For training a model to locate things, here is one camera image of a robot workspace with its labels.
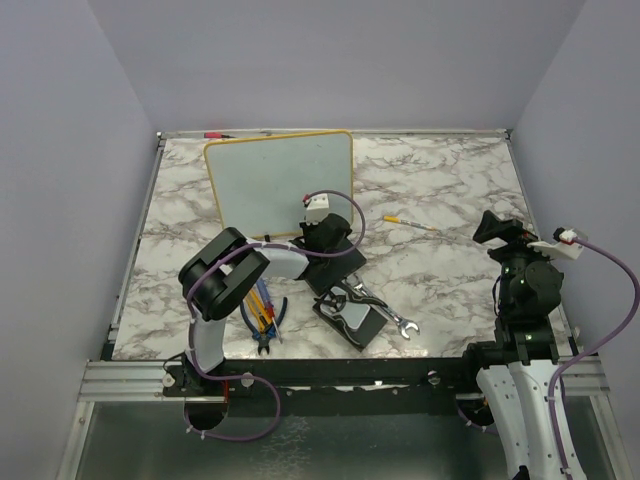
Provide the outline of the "yellow framed whiteboard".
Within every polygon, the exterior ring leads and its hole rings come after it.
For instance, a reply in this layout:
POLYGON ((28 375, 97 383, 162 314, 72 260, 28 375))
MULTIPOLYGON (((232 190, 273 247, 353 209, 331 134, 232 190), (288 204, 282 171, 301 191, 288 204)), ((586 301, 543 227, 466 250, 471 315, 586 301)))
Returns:
POLYGON ((297 234, 308 194, 353 195, 346 130, 226 139, 206 144, 203 155, 221 225, 249 237, 297 234))

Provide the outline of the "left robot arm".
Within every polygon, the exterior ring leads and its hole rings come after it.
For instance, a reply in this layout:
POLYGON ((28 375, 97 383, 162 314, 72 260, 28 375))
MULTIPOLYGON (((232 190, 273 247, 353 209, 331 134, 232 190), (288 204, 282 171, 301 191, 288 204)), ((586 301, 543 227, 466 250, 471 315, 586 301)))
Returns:
POLYGON ((191 315, 185 351, 189 386, 206 395, 231 379, 218 368, 224 361, 226 319, 258 280, 306 279, 314 267, 355 251, 347 241, 350 233, 349 222, 335 213, 316 225, 305 224, 302 238, 287 243, 258 241, 228 227, 192 257, 178 275, 191 315))

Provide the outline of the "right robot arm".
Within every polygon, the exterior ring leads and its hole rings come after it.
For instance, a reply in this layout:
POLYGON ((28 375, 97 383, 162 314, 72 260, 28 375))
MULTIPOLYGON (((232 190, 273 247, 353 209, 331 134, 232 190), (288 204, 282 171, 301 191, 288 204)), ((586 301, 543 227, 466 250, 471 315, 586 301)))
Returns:
POLYGON ((510 479, 583 479, 562 395, 560 356, 550 321, 561 304, 564 275, 556 259, 575 260, 582 247, 572 229, 553 243, 517 219, 484 211, 473 235, 500 266, 493 291, 495 339, 467 347, 461 383, 481 391, 500 437, 510 479))

